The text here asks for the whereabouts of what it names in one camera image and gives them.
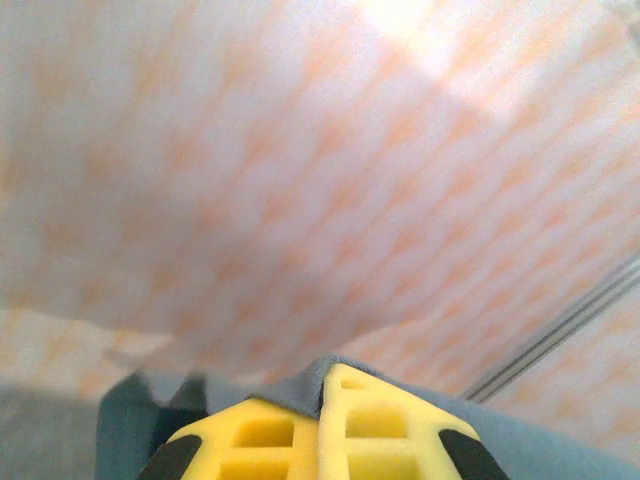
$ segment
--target orange patterned fabric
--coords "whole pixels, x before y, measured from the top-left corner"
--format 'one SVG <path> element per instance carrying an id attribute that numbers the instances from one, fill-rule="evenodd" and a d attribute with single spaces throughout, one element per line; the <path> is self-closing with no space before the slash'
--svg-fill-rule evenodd
<path id="1" fill-rule="evenodd" d="M 640 466 L 640 288 L 489 400 Z"/>
<path id="2" fill-rule="evenodd" d="M 13 382 L 336 351 L 456 392 L 640 247 L 640 63 L 597 3 L 0 9 Z"/>

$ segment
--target square hole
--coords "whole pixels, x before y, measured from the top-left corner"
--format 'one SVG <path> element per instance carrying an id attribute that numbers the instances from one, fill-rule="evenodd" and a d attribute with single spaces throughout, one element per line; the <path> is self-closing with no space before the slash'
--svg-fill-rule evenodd
<path id="1" fill-rule="evenodd" d="M 407 419 L 402 409 L 381 405 L 357 408 L 347 415 L 347 438 L 406 438 Z"/>
<path id="2" fill-rule="evenodd" d="M 233 442 L 234 447 L 291 447 L 293 422 L 282 419 L 252 420 L 244 423 Z"/>
<path id="3" fill-rule="evenodd" d="M 345 390 L 360 390 L 364 388 L 360 382 L 357 382 L 351 378 L 343 378 L 340 381 L 340 386 Z"/>
<path id="4" fill-rule="evenodd" d="M 284 462 L 227 462 L 218 480 L 286 480 L 289 465 Z"/>
<path id="5" fill-rule="evenodd" d="M 413 455 L 351 454 L 349 480 L 420 480 Z"/>

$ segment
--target black rubber part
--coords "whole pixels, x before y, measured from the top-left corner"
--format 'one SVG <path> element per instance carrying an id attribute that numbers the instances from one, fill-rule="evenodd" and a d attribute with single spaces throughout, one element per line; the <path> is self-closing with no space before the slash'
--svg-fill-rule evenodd
<path id="1" fill-rule="evenodd" d="M 202 439 L 196 435 L 187 435 L 165 443 L 140 472 L 138 480 L 180 480 L 200 445 Z"/>
<path id="2" fill-rule="evenodd" d="M 438 435 L 462 480 L 509 480 L 485 446 L 456 430 Z"/>

